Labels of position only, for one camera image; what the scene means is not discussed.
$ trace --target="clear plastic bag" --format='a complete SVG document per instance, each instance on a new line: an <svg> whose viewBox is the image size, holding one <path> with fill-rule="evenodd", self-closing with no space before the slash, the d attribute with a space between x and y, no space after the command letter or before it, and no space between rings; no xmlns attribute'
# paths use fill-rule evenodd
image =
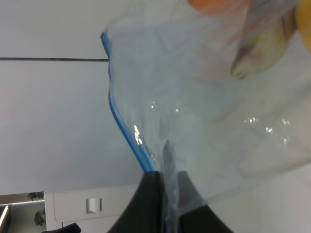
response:
<svg viewBox="0 0 311 233"><path fill-rule="evenodd" d="M202 2L135 0L102 34L111 108L144 170L163 172L173 222L311 160L297 2ZM179 171L203 199L180 204Z"/></svg>

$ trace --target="white cabinet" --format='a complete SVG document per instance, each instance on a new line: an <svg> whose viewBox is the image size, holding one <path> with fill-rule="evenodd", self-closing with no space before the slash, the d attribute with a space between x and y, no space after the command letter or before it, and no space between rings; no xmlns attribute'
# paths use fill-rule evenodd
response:
<svg viewBox="0 0 311 233"><path fill-rule="evenodd" d="M108 63L0 62L0 195L138 183Z"/></svg>
<svg viewBox="0 0 311 233"><path fill-rule="evenodd" d="M1 0L0 57L107 58L100 35L130 0Z"/></svg>

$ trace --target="blue zipper seal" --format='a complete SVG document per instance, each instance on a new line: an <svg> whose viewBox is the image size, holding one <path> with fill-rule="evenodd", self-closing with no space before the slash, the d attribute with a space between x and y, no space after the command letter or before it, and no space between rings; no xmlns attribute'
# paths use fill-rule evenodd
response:
<svg viewBox="0 0 311 233"><path fill-rule="evenodd" d="M103 32L101 34L101 40L102 40L105 52L108 56L108 59L110 59L111 46L110 46L110 40L109 40L108 35L107 35L107 31ZM109 74L109 80L111 80L110 63L108 66L108 74ZM127 126L116 115L116 112L115 112L113 105L112 105L112 102L111 102L110 89L109 89L108 99L109 99L109 106L110 106L110 110L111 110L111 113L113 115L113 118L115 119L115 121L116 121L119 129L121 130L123 136L125 137L128 145L130 146L134 155L136 156L142 170L144 172L153 171L154 169L152 168L152 165L151 165L145 151L143 150L143 148L141 146L137 145L136 140L134 140L133 136L130 135L130 133L129 133L130 131L127 128Z"/></svg>

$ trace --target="drawer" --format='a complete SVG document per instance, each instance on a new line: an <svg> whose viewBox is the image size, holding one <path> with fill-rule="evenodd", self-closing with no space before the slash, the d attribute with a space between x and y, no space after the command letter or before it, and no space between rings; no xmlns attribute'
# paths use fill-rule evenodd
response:
<svg viewBox="0 0 311 233"><path fill-rule="evenodd" d="M116 216L123 213L138 185L54 192L55 219L58 222ZM98 211L88 213L87 200L98 199Z"/></svg>
<svg viewBox="0 0 311 233"><path fill-rule="evenodd" d="M100 35L130 0L2 0L0 57L105 59Z"/></svg>

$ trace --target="orange fruit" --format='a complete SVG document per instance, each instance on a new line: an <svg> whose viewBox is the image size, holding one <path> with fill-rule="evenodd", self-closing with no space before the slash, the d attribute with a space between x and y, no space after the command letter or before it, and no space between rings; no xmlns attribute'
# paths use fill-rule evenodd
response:
<svg viewBox="0 0 311 233"><path fill-rule="evenodd" d="M311 0L299 0L296 7L296 23L302 41L311 52Z"/></svg>
<svg viewBox="0 0 311 233"><path fill-rule="evenodd" d="M229 11L239 12L248 6L249 0L188 0L197 11L206 15L218 16Z"/></svg>

